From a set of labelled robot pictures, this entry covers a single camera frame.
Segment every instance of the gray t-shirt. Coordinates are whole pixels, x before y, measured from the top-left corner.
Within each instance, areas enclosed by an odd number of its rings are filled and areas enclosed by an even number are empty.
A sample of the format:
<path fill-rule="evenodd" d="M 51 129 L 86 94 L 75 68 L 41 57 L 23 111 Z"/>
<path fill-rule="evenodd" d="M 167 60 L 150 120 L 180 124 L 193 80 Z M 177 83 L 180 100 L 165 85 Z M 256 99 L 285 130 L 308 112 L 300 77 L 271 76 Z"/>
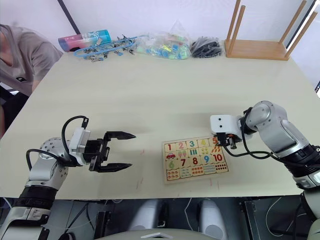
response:
<path fill-rule="evenodd" d="M 30 96 L 33 81 L 41 81 L 62 52 L 29 29 L 0 24 L 0 31 L 13 57 L 12 66 L 0 60 L 0 82 Z"/>

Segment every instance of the floor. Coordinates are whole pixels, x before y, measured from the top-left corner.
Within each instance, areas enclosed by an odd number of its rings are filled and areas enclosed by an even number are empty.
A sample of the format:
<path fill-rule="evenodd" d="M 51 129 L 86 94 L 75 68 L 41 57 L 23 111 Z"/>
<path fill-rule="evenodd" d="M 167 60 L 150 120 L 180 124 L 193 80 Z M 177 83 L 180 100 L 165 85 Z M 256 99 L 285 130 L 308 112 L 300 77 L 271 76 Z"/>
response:
<path fill-rule="evenodd" d="M 268 208 L 279 197 L 261 197 L 252 200 L 255 208 L 255 218 L 261 240 L 290 240 L 291 236 L 272 236 L 266 227 L 266 212 Z M 198 229 L 197 208 L 204 198 L 193 198 L 187 209 L 190 225 L 196 231 Z M 241 203 L 248 198 L 221 197 L 210 198 L 215 201 L 220 208 L 229 240 L 249 240 L 248 228 L 245 214 Z M 46 228 L 50 229 L 48 240 L 57 240 L 64 233 L 65 228 L 71 223 L 78 212 L 88 203 L 88 216 L 95 227 L 97 212 L 110 211 L 111 218 L 107 224 L 107 234 L 111 235 L 126 231 L 139 207 L 145 202 L 145 199 L 123 200 L 120 203 L 114 203 L 111 200 L 101 201 L 73 201 L 73 200 L 56 200 L 51 209 L 51 215 Z M 168 228 L 189 229 L 184 208 L 188 204 L 189 198 L 170 198 L 163 199 L 169 206 Z M 299 204 L 299 196 L 284 196 L 270 210 L 268 214 L 268 225 L 275 226 L 277 229 L 285 230 L 293 219 L 293 214 Z M 0 202 L 0 225 L 5 216 L 8 214 L 7 204 Z M 297 232 L 308 233 L 311 222 L 306 215 L 301 215 L 297 220 Z M 70 232 L 73 232 L 77 240 L 92 240 L 94 230 L 89 224 L 86 211 L 84 210 L 78 219 L 71 226 Z"/>

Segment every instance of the red number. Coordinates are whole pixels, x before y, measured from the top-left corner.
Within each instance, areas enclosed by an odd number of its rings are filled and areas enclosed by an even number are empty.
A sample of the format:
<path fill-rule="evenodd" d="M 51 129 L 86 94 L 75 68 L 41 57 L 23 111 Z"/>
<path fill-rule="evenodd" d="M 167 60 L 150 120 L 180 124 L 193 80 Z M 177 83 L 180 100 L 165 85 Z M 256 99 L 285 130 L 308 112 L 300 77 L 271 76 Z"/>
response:
<path fill-rule="evenodd" d="M 218 144 L 218 139 L 216 137 L 212 138 L 212 141 L 214 145 Z"/>
<path fill-rule="evenodd" d="M 221 156 L 220 154 L 218 154 L 218 155 L 213 155 L 213 156 L 214 156 L 214 159 L 215 159 L 216 162 L 222 161 L 222 156 Z"/>
<path fill-rule="evenodd" d="M 198 164 L 198 159 L 197 159 L 196 157 L 194 157 L 192 160 L 193 160 L 193 164 L 194 164 L 194 165 L 197 165 L 197 164 Z"/>

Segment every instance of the wooden number puzzle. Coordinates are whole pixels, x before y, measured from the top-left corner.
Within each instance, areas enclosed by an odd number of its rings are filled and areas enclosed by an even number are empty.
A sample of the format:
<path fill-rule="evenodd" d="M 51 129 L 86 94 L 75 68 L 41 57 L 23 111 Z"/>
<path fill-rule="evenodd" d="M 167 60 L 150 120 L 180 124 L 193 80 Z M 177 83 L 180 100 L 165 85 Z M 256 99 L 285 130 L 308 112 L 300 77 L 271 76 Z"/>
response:
<path fill-rule="evenodd" d="M 163 143 L 164 182 L 177 183 L 228 172 L 216 137 L 197 137 Z"/>

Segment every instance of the number 7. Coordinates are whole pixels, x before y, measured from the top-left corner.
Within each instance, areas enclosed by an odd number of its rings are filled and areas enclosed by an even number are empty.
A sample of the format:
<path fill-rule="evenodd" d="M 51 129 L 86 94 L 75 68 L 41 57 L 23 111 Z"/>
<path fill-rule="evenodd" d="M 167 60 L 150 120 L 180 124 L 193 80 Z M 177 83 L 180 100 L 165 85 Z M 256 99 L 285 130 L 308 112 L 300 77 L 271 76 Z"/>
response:
<path fill-rule="evenodd" d="M 182 163 L 182 167 L 185 165 L 186 159 L 180 159 L 183 163 Z"/>

